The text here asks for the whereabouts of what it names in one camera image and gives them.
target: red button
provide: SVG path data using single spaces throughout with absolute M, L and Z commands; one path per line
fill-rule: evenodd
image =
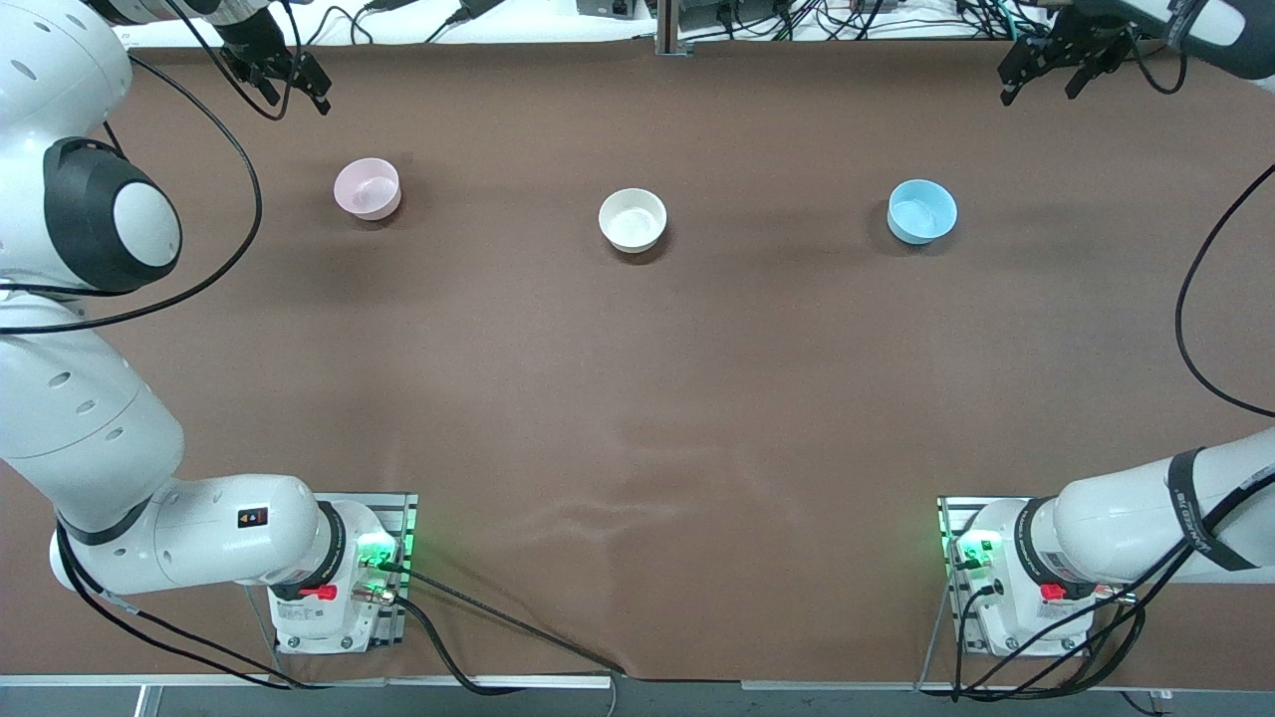
M 316 588 L 302 588 L 301 595 L 312 595 L 319 600 L 337 600 L 337 586 L 319 586 Z
M 1040 586 L 1040 597 L 1046 600 L 1062 600 L 1067 597 L 1067 591 L 1062 586 L 1056 586 L 1053 583 L 1046 583 Z

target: blue bowl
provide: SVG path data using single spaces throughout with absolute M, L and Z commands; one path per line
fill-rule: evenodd
M 886 221 L 900 241 L 929 244 L 956 226 L 956 200 L 929 180 L 908 180 L 890 193 Z

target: small cup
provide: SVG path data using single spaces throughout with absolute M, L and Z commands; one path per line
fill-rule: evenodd
M 332 194 L 342 209 L 368 222 L 389 217 L 403 199 L 398 170 L 376 157 L 346 165 L 337 175 Z
M 886 222 L 900 241 L 922 246 L 952 231 L 956 200 L 929 180 L 908 180 L 890 193 Z
M 667 225 L 664 203 L 645 189 L 621 189 L 598 209 L 602 233 L 626 254 L 640 254 L 655 246 Z

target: brown tabletop surface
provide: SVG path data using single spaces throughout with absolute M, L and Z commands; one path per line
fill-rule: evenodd
M 265 222 L 205 295 L 103 336 L 185 426 L 180 477 L 416 491 L 418 566 L 632 676 L 908 683 L 943 583 L 936 496 L 1047 495 L 1266 425 L 1192 381 L 1172 316 L 1200 241 L 1271 159 L 1275 97 L 1197 63 L 1177 97 L 1126 68 L 1067 101 L 1060 71 L 1005 108 L 1007 48 L 324 48 L 332 115 L 295 97 L 278 124 L 201 55 L 156 54 L 247 148 Z M 198 281 L 251 209 L 227 143 L 149 75 L 112 120 L 185 253 L 99 314 Z M 366 156 L 403 177 L 384 226 L 332 200 Z M 915 176 L 960 205 L 921 251 L 884 216 Z M 636 262 L 597 225 L 625 186 L 669 212 Z M 1267 404 L 1272 221 L 1257 195 L 1187 310 L 1201 365 Z M 51 509 L 4 472 L 0 671 L 200 670 L 56 586 Z M 418 597 L 472 674 L 592 669 Z M 1112 684 L 1271 688 L 1271 597 L 1173 587 Z M 136 602 L 266 654 L 237 586 Z M 414 626 L 287 665 L 442 672 Z

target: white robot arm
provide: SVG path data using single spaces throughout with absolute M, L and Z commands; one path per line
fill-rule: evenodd
M 371 565 L 395 554 L 371 510 L 291 476 L 175 480 L 181 426 L 119 353 L 92 330 L 22 333 L 79 320 L 68 292 L 166 276 L 182 237 L 163 191 L 84 137 L 131 82 L 110 27 L 75 0 L 0 0 L 0 458 L 107 591 L 265 584 L 286 649 L 365 649 L 377 606 L 356 588 L 384 586 Z

